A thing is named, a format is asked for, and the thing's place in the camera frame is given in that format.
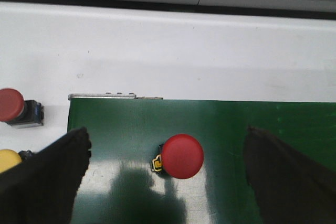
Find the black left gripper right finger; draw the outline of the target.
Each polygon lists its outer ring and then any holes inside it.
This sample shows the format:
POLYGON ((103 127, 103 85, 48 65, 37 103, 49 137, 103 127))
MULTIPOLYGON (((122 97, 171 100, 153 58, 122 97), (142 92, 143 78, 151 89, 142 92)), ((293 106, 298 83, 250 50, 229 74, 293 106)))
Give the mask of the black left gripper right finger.
POLYGON ((335 223, 334 171, 256 127, 243 159, 263 223, 335 223))

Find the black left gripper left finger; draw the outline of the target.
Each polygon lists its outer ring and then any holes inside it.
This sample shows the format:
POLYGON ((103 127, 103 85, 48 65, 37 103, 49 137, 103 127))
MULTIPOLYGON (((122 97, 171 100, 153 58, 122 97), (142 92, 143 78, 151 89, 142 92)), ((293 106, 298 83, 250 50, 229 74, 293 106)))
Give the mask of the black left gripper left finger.
POLYGON ((92 145, 74 129, 1 173, 1 223, 70 223, 92 145))

